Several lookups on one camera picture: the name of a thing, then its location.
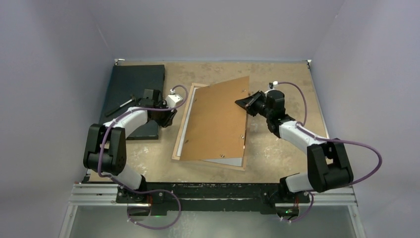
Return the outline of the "black flat box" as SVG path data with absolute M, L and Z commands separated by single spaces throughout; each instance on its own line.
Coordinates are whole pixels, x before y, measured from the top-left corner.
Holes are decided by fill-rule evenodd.
M 159 90 L 162 93 L 164 80 L 163 64 L 113 66 L 99 123 L 108 122 L 121 115 L 128 107 L 134 106 L 133 103 L 128 104 L 113 115 L 106 116 L 108 112 L 130 100 L 132 96 L 137 99 L 142 97 L 146 89 Z

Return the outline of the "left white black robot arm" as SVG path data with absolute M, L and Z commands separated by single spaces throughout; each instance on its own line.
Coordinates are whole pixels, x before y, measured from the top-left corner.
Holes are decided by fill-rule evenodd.
M 84 167 L 129 190 L 128 196 L 134 202 L 145 201 L 146 179 L 127 165 L 127 137 L 151 121 L 163 128 L 171 126 L 177 108 L 184 102 L 174 89 L 166 98 L 159 90 L 147 89 L 123 114 L 103 124 L 92 124 L 84 151 Z

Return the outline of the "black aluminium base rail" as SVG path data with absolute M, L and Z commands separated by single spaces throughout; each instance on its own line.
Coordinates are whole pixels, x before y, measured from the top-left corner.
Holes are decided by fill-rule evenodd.
M 151 182 L 151 194 L 136 194 L 111 183 L 74 185 L 69 203 L 78 206 L 121 206 L 136 216 L 165 216 L 169 211 L 259 212 L 290 215 L 312 206 L 352 206 L 351 187 L 323 193 L 279 194 L 275 183 Z

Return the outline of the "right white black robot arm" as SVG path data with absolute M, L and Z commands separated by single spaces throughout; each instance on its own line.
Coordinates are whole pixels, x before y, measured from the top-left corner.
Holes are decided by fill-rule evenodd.
M 301 191 L 324 192 L 353 182 L 353 171 L 342 141 L 331 142 L 301 126 L 286 113 L 285 96 L 281 91 L 258 91 L 236 100 L 235 104 L 253 117 L 263 116 L 271 133 L 307 156 L 307 172 L 279 180 L 278 195 L 281 200 L 289 202 Z

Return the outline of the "printed photo with white border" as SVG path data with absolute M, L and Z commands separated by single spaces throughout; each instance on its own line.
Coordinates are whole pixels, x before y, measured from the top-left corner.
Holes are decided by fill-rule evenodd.
M 225 157 L 222 157 L 222 155 L 220 156 L 219 159 L 208 159 L 208 160 L 202 160 L 202 161 L 212 161 L 212 162 L 221 163 L 221 164 L 231 164 L 234 166 L 241 165 L 241 162 L 239 162 L 237 158 L 225 158 Z

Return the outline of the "wooden picture frame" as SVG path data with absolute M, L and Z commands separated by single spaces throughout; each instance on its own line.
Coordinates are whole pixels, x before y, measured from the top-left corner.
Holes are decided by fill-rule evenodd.
M 181 119 L 181 125 L 179 128 L 177 137 L 176 137 L 175 146 L 174 146 L 172 156 L 171 156 L 171 159 L 174 161 L 181 161 L 180 160 L 180 154 L 182 150 L 181 147 L 183 145 L 183 141 L 185 138 L 185 132 L 186 132 L 188 119 L 189 119 L 189 115 L 191 111 L 192 99 L 194 98 L 195 91 L 198 88 L 207 87 L 207 86 L 208 85 L 206 84 L 200 84 L 200 83 L 192 83 L 191 85 L 189 95 L 185 101 L 186 104 L 185 104 L 184 113 Z M 231 169 L 231 170 L 236 170 L 236 171 L 244 171 L 246 168 L 246 162 L 247 162 L 246 158 L 244 157 L 237 158 L 237 160 L 241 162 L 240 166 L 234 166 L 231 164 L 221 164 L 221 163 L 216 163 L 212 161 L 202 161 L 202 160 L 184 161 L 184 163 L 190 163 L 190 164 L 195 164 L 195 165 L 200 165 L 200 166 L 209 166 L 209 167 L 214 167 L 214 168 Z

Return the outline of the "small black metal hammer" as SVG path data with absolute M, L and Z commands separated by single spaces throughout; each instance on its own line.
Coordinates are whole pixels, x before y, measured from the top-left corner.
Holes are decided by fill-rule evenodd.
M 130 95 L 130 99 L 124 103 L 122 103 L 121 105 L 119 105 L 118 107 L 108 111 L 105 113 L 105 117 L 109 117 L 111 115 L 113 115 L 114 113 L 118 112 L 119 110 L 121 110 L 123 107 L 129 105 L 130 103 L 133 103 L 136 101 L 136 97 L 132 94 Z

